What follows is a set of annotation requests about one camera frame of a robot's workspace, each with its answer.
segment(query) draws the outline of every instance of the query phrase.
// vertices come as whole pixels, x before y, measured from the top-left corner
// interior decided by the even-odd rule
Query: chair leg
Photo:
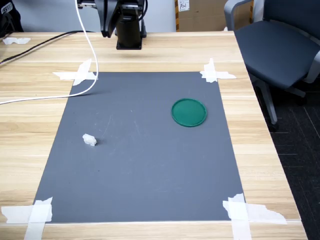
[[[277,119],[274,102],[272,101],[272,96],[271,96],[270,88],[268,84],[266,84],[264,81],[261,81],[261,80],[257,81],[255,84],[258,88],[260,88],[262,92],[262,97],[266,105],[266,108],[268,110],[268,114],[270,116],[272,125],[276,125],[278,119]]]
[[[297,95],[297,96],[299,96],[301,98],[304,98],[306,96],[306,93],[304,91],[301,91],[301,90],[299,90],[297,88],[294,88],[294,87],[289,87],[285,91],[288,92],[288,93]]]

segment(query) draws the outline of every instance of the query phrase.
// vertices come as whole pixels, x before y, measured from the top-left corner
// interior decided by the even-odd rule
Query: cardboard box
[[[222,31],[226,27],[224,7],[227,0],[182,0],[185,11],[179,11],[176,0],[177,30],[180,32]],[[235,29],[250,24],[251,2],[234,11]]]

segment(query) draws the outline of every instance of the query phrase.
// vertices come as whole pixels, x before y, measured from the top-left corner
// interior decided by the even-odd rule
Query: label
[[[5,14],[5,13],[8,13],[10,12],[14,7],[12,6],[12,3],[9,2],[7,3],[6,5],[4,5],[2,8],[1,8],[1,14]]]
[[[179,8],[179,12],[189,11],[190,10],[189,0],[178,0],[178,8]]]

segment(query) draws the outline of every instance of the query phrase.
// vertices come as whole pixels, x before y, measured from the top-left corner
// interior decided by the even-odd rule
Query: black bag
[[[0,38],[12,32],[23,32],[21,17],[12,0],[0,1]]]

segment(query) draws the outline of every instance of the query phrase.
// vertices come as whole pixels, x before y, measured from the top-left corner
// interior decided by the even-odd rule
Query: chair seat
[[[258,21],[235,31],[249,73],[281,89],[306,77],[320,46],[278,22]]]

